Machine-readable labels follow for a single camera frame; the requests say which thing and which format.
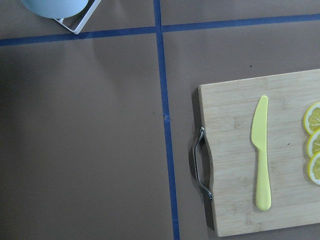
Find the bamboo cutting board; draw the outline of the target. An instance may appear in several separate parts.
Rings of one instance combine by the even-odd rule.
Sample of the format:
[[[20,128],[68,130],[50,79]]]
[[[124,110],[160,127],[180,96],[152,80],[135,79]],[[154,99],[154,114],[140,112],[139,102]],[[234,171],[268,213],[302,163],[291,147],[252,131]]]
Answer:
[[[320,100],[317,69],[202,84],[201,121],[210,157],[213,223],[219,237],[317,224],[320,187],[307,174],[303,116]],[[255,205],[258,152],[254,111],[268,97],[267,160],[271,207]]]

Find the lemon slice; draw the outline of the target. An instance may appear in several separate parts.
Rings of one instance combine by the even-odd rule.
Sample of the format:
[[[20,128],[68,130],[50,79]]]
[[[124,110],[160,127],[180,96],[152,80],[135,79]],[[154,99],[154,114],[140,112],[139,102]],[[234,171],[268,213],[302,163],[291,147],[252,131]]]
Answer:
[[[307,175],[316,185],[320,185],[320,153],[317,152],[308,162]]]
[[[316,130],[308,138],[307,145],[306,145],[306,153],[309,158],[312,158],[319,151],[320,151],[320,130]]]
[[[320,103],[316,102],[308,107],[303,116],[303,127],[312,135],[320,128]]]

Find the light blue cup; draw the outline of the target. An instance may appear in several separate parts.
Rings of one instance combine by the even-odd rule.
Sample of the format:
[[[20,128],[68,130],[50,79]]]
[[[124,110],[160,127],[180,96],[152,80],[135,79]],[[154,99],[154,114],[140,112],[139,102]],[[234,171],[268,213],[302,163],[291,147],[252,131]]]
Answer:
[[[88,0],[22,0],[22,4],[34,14],[50,19],[72,17],[80,13]]]

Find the lemon slice middle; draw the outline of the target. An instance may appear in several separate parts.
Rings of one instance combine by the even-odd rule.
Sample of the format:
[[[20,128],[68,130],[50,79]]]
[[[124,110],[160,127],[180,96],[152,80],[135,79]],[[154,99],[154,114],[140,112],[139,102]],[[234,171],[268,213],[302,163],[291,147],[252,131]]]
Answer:
[[[306,153],[309,158],[312,158],[319,151],[320,151],[320,130],[316,130],[308,138],[307,145],[306,145]]]

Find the yellow plastic knife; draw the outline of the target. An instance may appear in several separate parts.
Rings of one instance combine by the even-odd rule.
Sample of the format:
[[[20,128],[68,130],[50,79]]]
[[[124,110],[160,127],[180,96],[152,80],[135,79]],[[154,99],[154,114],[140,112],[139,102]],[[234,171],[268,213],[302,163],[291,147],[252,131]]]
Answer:
[[[268,211],[272,204],[267,148],[268,105],[268,97],[261,96],[251,124],[251,142],[257,150],[255,204],[262,212]]]

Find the lemon slice near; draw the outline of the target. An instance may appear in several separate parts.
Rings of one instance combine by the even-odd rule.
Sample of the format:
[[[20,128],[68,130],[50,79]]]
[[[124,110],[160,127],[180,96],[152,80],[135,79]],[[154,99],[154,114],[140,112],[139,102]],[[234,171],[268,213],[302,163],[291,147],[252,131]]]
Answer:
[[[317,152],[308,162],[307,175],[316,185],[320,185],[320,153]]]

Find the lemon slice far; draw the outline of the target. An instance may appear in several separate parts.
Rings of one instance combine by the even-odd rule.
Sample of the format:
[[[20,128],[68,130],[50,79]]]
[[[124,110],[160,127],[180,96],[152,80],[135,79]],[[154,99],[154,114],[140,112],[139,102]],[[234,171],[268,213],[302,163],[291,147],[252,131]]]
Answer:
[[[303,127],[312,135],[320,128],[320,103],[316,102],[308,107],[303,116]]]

